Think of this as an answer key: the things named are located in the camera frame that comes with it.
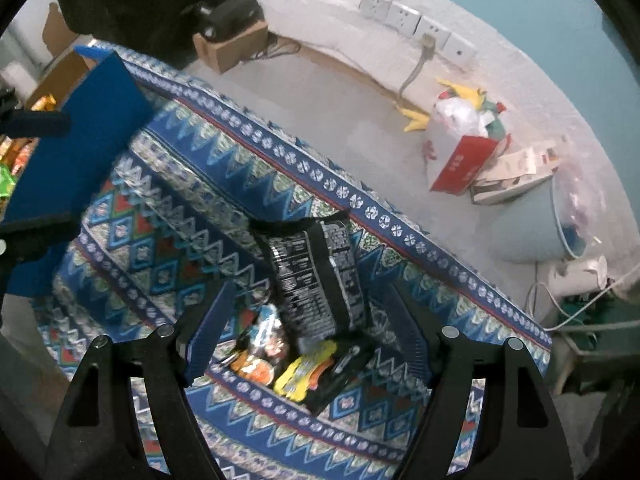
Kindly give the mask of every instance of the gray floor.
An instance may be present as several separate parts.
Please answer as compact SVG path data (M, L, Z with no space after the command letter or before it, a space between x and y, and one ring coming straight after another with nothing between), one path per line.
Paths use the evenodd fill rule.
M483 235L501 206L473 205L468 194L428 191L420 134L402 131L407 119L388 94L335 63L319 64L303 54L242 63L223 75L200 60L186 71L309 142L524 307L534 266L492 257ZM548 273L548 266L540 272ZM541 295L536 306L542 319L550 303Z

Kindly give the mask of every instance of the light blue painted wall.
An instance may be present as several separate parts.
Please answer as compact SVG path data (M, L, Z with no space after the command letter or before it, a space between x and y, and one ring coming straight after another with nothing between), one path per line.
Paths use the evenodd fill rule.
M597 4L452 1L526 52L571 99L613 162L640 223L640 72Z

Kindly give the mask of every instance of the metal screw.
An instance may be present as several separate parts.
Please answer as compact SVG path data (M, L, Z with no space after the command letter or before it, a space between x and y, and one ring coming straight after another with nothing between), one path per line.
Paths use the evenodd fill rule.
M105 335L99 335L94 339L94 348L102 348L109 342L109 338Z
M522 350L524 348L524 343L517 337L510 337L508 343L514 350Z
M160 337L169 337L172 333L174 333L174 327L169 324L160 325L156 332L158 332L158 335Z
M444 337L448 337L449 339L455 339L460 335L460 330L451 325L443 326L442 335Z

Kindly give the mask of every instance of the wall outlet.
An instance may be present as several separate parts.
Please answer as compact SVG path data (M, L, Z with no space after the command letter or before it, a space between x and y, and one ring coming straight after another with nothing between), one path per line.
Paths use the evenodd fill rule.
M404 34L413 37L420 21L420 12L398 2L391 2L391 8L386 15L385 24Z
M455 33L449 37L447 43L445 43L443 49L440 51L440 55L444 59L448 59L462 70L467 70L471 67L471 63L476 57L476 54L478 54L476 47Z
M391 0L360 0L360 12L377 22L384 22L391 7Z
M420 41L424 34L433 36L436 40L436 50L441 51L451 36L451 31L431 18L423 16L420 18L418 28L415 29L414 39Z

